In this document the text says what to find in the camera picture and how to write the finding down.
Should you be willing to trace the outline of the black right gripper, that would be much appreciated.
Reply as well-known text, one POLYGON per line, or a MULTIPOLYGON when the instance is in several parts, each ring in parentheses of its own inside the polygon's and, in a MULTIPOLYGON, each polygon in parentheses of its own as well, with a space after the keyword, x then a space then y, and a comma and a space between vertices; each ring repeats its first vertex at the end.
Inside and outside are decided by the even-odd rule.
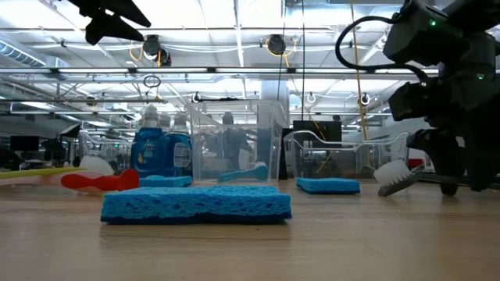
POLYGON ((439 176, 461 177, 466 167, 463 148, 454 135, 466 135, 471 189, 486 190, 499 172, 497 129, 476 124, 499 106, 497 87, 410 87, 406 90, 406 118, 421 118, 429 129, 407 138, 407 147, 424 151, 439 176))

